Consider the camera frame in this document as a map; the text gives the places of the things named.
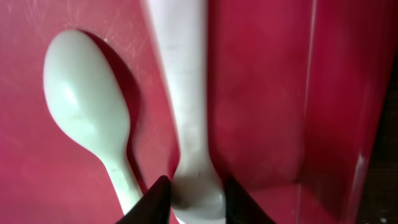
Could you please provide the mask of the pink plastic fork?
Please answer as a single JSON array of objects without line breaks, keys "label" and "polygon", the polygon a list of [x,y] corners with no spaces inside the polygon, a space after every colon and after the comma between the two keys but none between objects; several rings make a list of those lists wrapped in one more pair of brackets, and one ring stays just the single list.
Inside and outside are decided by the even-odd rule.
[{"label": "pink plastic fork", "polygon": [[225,223],[226,199],[208,148],[207,2],[147,0],[177,132],[172,180],[179,223]]}]

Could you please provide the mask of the white plastic spoon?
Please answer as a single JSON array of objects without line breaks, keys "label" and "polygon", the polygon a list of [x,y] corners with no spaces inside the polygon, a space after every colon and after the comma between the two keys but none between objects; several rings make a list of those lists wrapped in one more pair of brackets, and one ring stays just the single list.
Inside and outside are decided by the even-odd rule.
[{"label": "white plastic spoon", "polygon": [[127,158],[130,114],[91,37],[79,30],[55,36],[45,54],[44,95],[57,126],[105,166],[123,213],[129,213],[143,196]]}]

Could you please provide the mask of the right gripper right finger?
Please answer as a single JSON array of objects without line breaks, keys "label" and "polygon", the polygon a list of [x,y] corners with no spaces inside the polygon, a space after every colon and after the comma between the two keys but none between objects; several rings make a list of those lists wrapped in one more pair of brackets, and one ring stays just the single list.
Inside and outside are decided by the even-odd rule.
[{"label": "right gripper right finger", "polygon": [[224,192],[226,224],[275,224],[234,177],[226,179]]}]

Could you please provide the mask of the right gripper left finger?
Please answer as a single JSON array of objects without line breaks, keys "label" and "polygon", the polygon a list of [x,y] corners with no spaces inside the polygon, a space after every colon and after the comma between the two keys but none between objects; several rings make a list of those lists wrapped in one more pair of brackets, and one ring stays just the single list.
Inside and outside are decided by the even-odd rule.
[{"label": "right gripper left finger", "polygon": [[169,224],[170,198],[171,181],[162,175],[116,224]]}]

